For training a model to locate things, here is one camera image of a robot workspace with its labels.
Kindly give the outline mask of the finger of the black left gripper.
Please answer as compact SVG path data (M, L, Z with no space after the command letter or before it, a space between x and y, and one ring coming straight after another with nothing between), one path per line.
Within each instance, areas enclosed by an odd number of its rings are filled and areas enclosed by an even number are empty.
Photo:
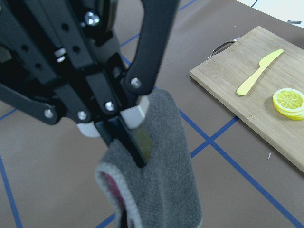
M152 150L152 141L143 127L149 100L128 92L124 76L125 66L118 53L94 76L94 97L101 110L94 126L106 145L118 139L137 167L142 168L147 165Z
M0 84L0 100L49 125L55 125L62 117L67 117L75 121L84 136L100 137L89 112L84 108L69 112L61 102L34 99L4 83Z

